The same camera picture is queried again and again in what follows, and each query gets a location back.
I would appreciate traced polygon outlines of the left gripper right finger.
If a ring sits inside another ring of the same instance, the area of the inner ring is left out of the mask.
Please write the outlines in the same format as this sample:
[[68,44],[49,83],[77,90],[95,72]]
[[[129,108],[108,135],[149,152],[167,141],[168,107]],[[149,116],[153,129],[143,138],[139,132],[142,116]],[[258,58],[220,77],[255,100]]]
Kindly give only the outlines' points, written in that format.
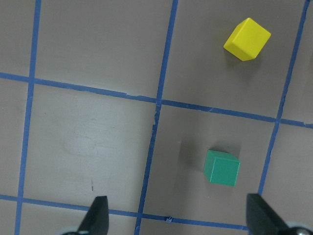
[[257,193],[246,196],[246,225],[253,235],[288,235],[284,220]]

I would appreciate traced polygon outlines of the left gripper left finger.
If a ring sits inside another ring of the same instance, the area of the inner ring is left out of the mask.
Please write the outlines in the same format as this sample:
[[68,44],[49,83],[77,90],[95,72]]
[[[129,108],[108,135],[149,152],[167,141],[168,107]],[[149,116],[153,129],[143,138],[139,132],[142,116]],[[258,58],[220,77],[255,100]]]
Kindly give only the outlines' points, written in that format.
[[108,198],[107,196],[97,196],[78,227],[77,233],[79,235],[107,235],[108,231]]

